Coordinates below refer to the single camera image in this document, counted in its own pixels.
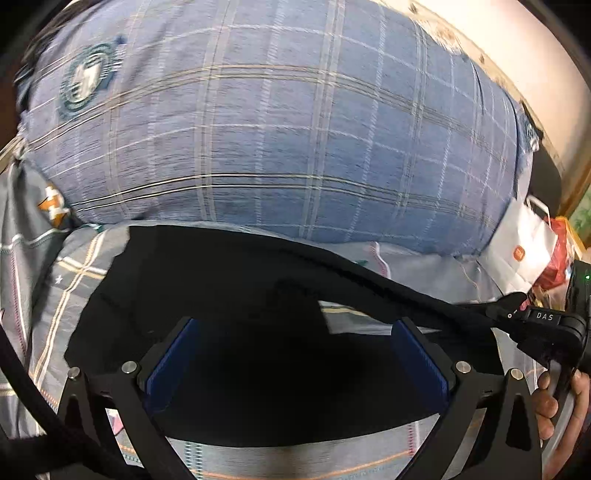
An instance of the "metal screw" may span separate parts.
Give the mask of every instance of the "metal screw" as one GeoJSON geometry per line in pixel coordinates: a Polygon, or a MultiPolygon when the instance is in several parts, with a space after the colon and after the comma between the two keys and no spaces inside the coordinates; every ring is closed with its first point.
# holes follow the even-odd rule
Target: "metal screw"
{"type": "Polygon", "coordinates": [[[462,374],[467,374],[470,370],[472,370],[470,364],[468,362],[465,362],[464,360],[460,360],[458,363],[456,363],[456,368],[457,371],[459,371],[462,374]]]}
{"type": "Polygon", "coordinates": [[[132,374],[133,372],[135,372],[135,369],[138,368],[138,364],[135,363],[133,360],[130,360],[129,362],[125,362],[123,365],[121,365],[121,371],[124,374],[132,374]]]}
{"type": "Polygon", "coordinates": [[[516,380],[521,380],[521,379],[523,379],[523,372],[521,370],[519,370],[518,368],[512,368],[511,369],[511,376],[513,378],[515,378],[516,380]]]}
{"type": "Polygon", "coordinates": [[[68,378],[70,380],[75,380],[80,376],[80,369],[78,367],[72,367],[68,370],[68,378]]]}

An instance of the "paper bag handle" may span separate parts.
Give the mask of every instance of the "paper bag handle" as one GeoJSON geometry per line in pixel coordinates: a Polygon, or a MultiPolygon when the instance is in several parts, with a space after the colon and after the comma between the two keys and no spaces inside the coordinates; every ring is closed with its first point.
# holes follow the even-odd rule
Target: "paper bag handle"
{"type": "Polygon", "coordinates": [[[552,226],[550,225],[550,211],[548,210],[548,207],[546,206],[546,204],[544,202],[540,201],[539,199],[537,199],[533,195],[528,195],[527,198],[525,199],[525,203],[527,204],[528,208],[532,211],[534,210],[531,207],[532,203],[535,204],[536,207],[538,207],[540,210],[542,210],[546,214],[548,226],[550,228],[552,228],[552,226]]]}

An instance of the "orange logo on bag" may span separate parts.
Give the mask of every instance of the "orange logo on bag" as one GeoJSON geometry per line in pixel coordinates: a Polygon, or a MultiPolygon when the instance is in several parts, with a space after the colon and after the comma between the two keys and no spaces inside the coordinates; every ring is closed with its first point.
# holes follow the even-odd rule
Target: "orange logo on bag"
{"type": "Polygon", "coordinates": [[[521,262],[525,258],[525,250],[521,245],[517,245],[515,250],[513,250],[513,258],[518,262],[521,262]]]}

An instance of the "finger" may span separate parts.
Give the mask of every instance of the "finger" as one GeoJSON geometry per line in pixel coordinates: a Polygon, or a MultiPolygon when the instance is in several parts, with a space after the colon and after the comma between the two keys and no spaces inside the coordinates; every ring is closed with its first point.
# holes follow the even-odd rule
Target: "finger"
{"type": "Polygon", "coordinates": [[[550,386],[550,372],[547,370],[538,378],[538,388],[546,389],[550,386]]]}
{"type": "Polygon", "coordinates": [[[538,421],[538,434],[542,440],[548,440],[554,434],[554,425],[549,418],[535,414],[535,418],[538,421]]]}
{"type": "Polygon", "coordinates": [[[538,388],[531,394],[536,413],[551,419],[558,411],[558,402],[548,390],[538,388]]]}
{"type": "Polygon", "coordinates": [[[572,453],[574,445],[581,433],[581,429],[583,428],[587,410],[589,409],[589,376],[579,372],[576,377],[576,379],[573,378],[573,382],[576,382],[577,387],[580,387],[580,390],[574,401],[573,414],[570,417],[569,424],[566,426],[564,435],[556,449],[559,455],[570,456],[572,453]]]}

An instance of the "red plastic bag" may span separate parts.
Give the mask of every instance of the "red plastic bag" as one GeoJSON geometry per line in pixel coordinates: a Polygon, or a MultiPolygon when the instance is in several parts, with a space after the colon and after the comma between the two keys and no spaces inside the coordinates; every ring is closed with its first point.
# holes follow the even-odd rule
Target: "red plastic bag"
{"type": "Polygon", "coordinates": [[[566,282],[566,268],[569,264],[567,253],[567,226],[564,219],[550,219],[550,227],[558,235],[550,263],[535,281],[534,285],[543,290],[551,290],[566,282]]]}

